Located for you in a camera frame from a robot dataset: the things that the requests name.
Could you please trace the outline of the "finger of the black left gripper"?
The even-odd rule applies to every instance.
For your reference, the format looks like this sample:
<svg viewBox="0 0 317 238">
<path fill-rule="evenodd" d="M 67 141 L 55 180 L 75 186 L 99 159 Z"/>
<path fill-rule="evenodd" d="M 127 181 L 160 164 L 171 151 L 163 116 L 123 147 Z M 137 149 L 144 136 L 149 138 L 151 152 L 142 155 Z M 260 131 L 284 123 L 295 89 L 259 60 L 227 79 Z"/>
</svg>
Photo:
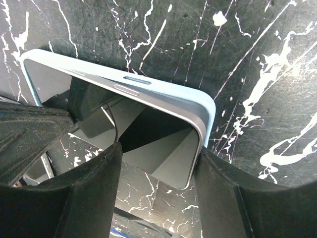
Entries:
<svg viewBox="0 0 317 238">
<path fill-rule="evenodd" d="M 0 104 L 0 182 L 12 186 L 36 161 L 75 128 L 68 111 Z"/>
</svg>

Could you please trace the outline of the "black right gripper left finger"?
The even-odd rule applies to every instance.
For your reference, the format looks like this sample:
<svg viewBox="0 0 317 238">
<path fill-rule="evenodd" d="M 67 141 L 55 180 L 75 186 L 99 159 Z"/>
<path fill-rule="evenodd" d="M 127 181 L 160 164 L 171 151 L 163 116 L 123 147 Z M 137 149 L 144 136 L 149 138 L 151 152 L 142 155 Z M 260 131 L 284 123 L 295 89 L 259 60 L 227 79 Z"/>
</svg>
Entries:
<svg viewBox="0 0 317 238">
<path fill-rule="evenodd" d="M 109 237 L 121 164 L 122 147 L 116 142 L 37 186 L 1 186 L 1 237 Z"/>
</svg>

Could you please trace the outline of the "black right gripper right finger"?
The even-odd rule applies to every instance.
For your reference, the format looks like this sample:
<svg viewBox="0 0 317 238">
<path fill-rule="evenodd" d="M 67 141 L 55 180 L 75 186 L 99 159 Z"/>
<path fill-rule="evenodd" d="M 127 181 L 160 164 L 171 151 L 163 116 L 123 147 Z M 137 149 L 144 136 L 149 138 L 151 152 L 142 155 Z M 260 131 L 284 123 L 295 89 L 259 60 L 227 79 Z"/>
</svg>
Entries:
<svg viewBox="0 0 317 238">
<path fill-rule="evenodd" d="M 317 184 L 286 187 L 259 179 L 203 148 L 195 169 L 206 238 L 314 238 Z"/>
</svg>

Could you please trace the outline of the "lilac phone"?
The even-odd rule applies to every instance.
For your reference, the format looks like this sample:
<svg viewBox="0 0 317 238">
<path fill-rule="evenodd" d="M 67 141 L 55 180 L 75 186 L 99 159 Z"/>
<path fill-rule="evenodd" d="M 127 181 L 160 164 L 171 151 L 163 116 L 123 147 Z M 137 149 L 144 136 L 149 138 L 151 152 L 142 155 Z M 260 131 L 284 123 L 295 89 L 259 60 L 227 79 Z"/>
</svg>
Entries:
<svg viewBox="0 0 317 238">
<path fill-rule="evenodd" d="M 24 67 L 41 104 L 71 114 L 73 135 L 100 149 L 119 142 L 125 162 L 174 188 L 187 187 L 205 132 L 195 114 L 93 75 L 31 59 Z"/>
</svg>

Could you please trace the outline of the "blue phone case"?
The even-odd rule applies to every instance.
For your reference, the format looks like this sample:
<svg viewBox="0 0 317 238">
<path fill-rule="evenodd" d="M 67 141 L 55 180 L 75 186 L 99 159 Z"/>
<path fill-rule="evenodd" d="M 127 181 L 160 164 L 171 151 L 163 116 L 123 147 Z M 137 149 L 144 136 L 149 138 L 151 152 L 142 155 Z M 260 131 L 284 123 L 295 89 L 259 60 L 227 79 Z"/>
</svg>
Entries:
<svg viewBox="0 0 317 238">
<path fill-rule="evenodd" d="M 216 106 L 207 93 L 126 71 L 94 64 L 41 49 L 21 55 L 20 63 L 36 105 L 40 98 L 26 70 L 25 60 L 60 70 L 89 83 L 126 96 L 191 123 L 207 147 L 215 118 Z"/>
</svg>

